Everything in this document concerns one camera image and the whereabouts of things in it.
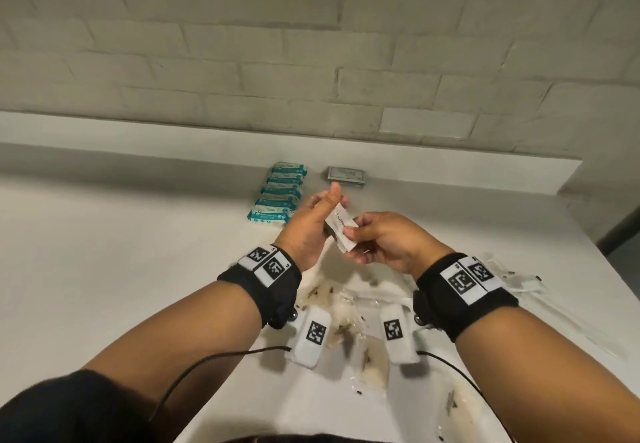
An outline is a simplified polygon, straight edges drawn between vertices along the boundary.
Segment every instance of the stack of teal packets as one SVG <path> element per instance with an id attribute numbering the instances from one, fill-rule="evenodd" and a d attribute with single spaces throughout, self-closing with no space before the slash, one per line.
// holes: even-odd
<path id="1" fill-rule="evenodd" d="M 288 223 L 298 208 L 306 174 L 304 165 L 276 163 L 260 189 L 260 198 L 255 201 L 246 218 L 265 224 Z"/>

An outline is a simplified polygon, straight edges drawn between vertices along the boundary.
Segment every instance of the wristband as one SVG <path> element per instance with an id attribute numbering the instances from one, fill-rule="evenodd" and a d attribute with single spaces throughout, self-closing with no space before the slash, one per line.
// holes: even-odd
<path id="1" fill-rule="evenodd" d="M 451 253 L 435 262 L 417 280 L 424 293 L 416 314 L 446 332 L 452 342 L 465 329 L 500 307 L 517 307 L 518 299 L 505 289 L 478 258 Z"/>
<path id="2" fill-rule="evenodd" d="M 282 249 L 259 246 L 218 279 L 241 286 L 251 296 L 260 310 L 262 326 L 271 321 L 281 328 L 293 310 L 302 273 Z"/>

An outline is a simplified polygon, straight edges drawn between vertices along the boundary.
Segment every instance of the qr-like code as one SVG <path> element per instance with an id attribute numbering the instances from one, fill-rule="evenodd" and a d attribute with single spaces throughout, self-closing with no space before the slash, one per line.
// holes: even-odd
<path id="1" fill-rule="evenodd" d="M 248 253 L 246 256 L 249 259 L 253 259 L 256 262 L 260 262 L 262 261 L 264 258 L 266 258 L 269 255 L 269 252 L 266 249 L 262 249 L 262 248 L 255 248 L 253 251 L 251 251 L 250 253 Z"/>
<path id="2" fill-rule="evenodd" d="M 464 294 L 476 286 L 476 282 L 465 271 L 458 271 L 447 281 L 458 294 Z"/>
<path id="3" fill-rule="evenodd" d="M 482 264 L 481 262 L 477 262 L 475 264 L 472 264 L 471 266 L 469 266 L 468 269 L 480 281 L 488 281 L 493 277 L 491 271 L 486 269 L 484 267 L 484 264 Z"/>
<path id="4" fill-rule="evenodd" d="M 312 341 L 315 344 L 322 345 L 325 332 L 326 326 L 312 321 L 311 326 L 309 327 L 309 331 L 307 332 L 307 340 Z"/>
<path id="5" fill-rule="evenodd" d="M 272 280 L 276 280 L 284 271 L 284 266 L 280 264 L 276 258 L 269 259 L 264 265 L 264 270 L 271 277 Z"/>
<path id="6" fill-rule="evenodd" d="M 400 327 L 400 320 L 389 320 L 383 322 L 385 326 L 385 335 L 387 336 L 387 340 L 396 340 L 402 338 L 402 328 Z"/>

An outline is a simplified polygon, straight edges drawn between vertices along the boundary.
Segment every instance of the hand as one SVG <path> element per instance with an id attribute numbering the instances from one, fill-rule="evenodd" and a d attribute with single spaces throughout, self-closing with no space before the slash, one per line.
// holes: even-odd
<path id="1" fill-rule="evenodd" d="M 293 214 L 273 243 L 293 258 L 300 271 L 313 268 L 328 235 L 324 231 L 324 220 L 338 203 L 346 206 L 348 198 L 342 195 L 340 183 L 333 182 L 330 190 L 312 195 Z"/>
<path id="2" fill-rule="evenodd" d="M 355 221 L 360 227 L 345 227 L 344 234 L 358 245 L 345 255 L 358 264 L 380 262 L 417 280 L 433 263 L 455 252 L 399 213 L 368 212 Z"/>

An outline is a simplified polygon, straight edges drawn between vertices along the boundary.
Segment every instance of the black sleeve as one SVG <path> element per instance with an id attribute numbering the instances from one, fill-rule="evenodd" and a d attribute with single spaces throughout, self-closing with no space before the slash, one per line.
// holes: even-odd
<path id="1" fill-rule="evenodd" d="M 0 408 L 0 441 L 151 443 L 153 438 L 130 396 L 84 370 L 40 382 Z"/>

